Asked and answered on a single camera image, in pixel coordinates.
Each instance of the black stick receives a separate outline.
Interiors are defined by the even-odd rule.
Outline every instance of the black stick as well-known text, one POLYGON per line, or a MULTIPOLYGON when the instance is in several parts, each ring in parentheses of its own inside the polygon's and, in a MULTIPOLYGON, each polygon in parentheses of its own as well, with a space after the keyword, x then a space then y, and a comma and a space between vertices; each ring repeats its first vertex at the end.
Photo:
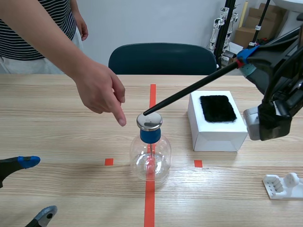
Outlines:
POLYGON ((192 84, 191 86, 177 92, 176 94, 172 95, 171 97, 168 97, 167 99, 163 100, 162 102, 156 104, 154 107, 145 111, 143 113, 143 115, 144 116, 149 115, 157 110, 160 110, 160 109, 168 106, 169 104, 176 102, 177 100, 183 98, 184 96, 187 96, 188 94, 192 93, 193 91, 196 91, 199 88, 209 84, 210 82, 213 82, 214 80, 220 78, 221 76, 224 76, 226 73, 236 69, 237 67, 238 67, 238 63, 234 62, 234 63, 210 74, 209 76, 203 78, 202 80, 199 80, 198 82, 192 84))
POLYGON ((226 0, 225 2, 225 7, 229 8, 227 19, 225 21, 225 24, 221 27, 218 37, 217 37, 217 42, 214 50, 214 55, 216 57, 217 64, 219 65, 219 69, 221 69, 221 55, 223 53, 223 46, 225 43, 229 23, 231 22, 232 14, 233 14, 233 9, 235 7, 236 0, 226 0))
MULTIPOLYGON (((270 3, 270 0, 267 0, 266 5, 265 5, 264 10, 263 10, 263 13, 262 13, 262 16, 261 16, 261 19, 260 19, 260 21, 259 21, 258 26, 262 26, 262 22, 263 22, 263 20, 264 20, 264 17, 265 17, 267 8, 268 8, 268 6, 269 6, 269 3, 270 3)), ((255 43, 255 42, 256 42, 257 37, 258 37, 258 34, 259 34, 259 30, 256 30, 255 35, 254 35, 254 38, 252 39, 252 43, 255 43)))

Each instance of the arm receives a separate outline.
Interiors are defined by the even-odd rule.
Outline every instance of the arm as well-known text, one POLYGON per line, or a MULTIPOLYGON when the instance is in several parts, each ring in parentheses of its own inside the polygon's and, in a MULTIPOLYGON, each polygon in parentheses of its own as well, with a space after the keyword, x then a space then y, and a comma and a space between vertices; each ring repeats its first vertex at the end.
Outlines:
POLYGON ((37 0, 0 0, 0 18, 75 81, 87 108, 112 112, 120 125, 126 124, 121 108, 125 89, 119 78, 81 52, 37 0))
POLYGON ((70 3, 71 3, 72 15, 74 16, 74 18, 77 22, 77 27, 80 31, 82 41, 84 41, 89 36, 89 31, 87 29, 87 25, 79 12, 77 0, 70 0, 70 3))

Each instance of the metal lid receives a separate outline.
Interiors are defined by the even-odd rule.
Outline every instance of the metal lid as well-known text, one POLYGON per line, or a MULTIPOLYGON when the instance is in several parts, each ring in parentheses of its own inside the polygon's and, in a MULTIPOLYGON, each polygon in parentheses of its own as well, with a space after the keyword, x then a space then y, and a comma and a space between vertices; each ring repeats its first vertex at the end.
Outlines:
POLYGON ((137 117, 137 125, 143 131, 156 131, 162 125, 162 117, 156 112, 147 116, 140 114, 137 117))

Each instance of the hand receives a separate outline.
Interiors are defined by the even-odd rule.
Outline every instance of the hand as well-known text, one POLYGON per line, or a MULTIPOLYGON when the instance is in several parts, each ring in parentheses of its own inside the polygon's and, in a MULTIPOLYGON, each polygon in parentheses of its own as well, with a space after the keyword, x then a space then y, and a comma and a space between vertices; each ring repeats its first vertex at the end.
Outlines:
POLYGON ((76 11, 76 12, 73 12, 72 14, 76 20, 78 30, 81 34, 81 39, 82 39, 82 41, 84 41, 89 36, 89 31, 87 29, 87 25, 86 25, 83 17, 81 16, 80 12, 76 11))
POLYGON ((105 65, 90 60, 83 73, 72 77, 83 104, 96 113, 113 113, 121 126, 126 117, 121 108, 125 102, 125 88, 117 75, 105 65))

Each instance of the red tape line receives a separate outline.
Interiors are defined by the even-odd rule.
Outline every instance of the red tape line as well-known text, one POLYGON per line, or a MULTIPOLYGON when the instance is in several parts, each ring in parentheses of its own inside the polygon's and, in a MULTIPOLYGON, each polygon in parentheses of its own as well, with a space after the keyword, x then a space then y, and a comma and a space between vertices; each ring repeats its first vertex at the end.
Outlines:
MULTIPOLYGON (((156 105, 156 85, 151 84, 150 108, 156 105)), ((155 145, 152 144, 152 152, 155 154, 155 145)), ((155 179, 155 160, 151 158, 149 162, 150 171, 147 171, 148 179, 155 179)), ((155 227, 155 181, 146 181, 145 183, 145 210, 144 210, 144 227, 155 227)))

